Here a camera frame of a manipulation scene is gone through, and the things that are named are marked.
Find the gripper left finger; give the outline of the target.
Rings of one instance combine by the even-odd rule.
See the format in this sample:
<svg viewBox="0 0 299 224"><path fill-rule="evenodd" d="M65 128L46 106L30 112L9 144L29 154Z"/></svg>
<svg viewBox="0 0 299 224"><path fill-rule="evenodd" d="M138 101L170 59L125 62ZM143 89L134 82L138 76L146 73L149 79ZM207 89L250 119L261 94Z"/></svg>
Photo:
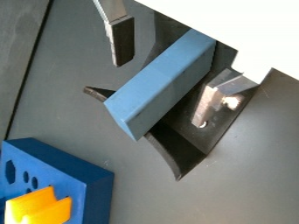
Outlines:
<svg viewBox="0 0 299 224"><path fill-rule="evenodd" d="M123 0L93 0L105 21L113 62L122 67L135 57L135 18Z"/></svg>

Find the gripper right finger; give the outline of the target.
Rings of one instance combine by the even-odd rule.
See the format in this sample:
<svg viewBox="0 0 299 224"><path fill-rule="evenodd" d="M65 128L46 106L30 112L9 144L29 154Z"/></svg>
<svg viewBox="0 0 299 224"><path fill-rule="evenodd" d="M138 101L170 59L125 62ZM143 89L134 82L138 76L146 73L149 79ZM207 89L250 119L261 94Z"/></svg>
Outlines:
<svg viewBox="0 0 299 224"><path fill-rule="evenodd" d="M246 99L242 93L257 86L258 84L243 74L226 68L206 84L191 124L197 128L203 128L214 113L223 107L235 111Z"/></svg>

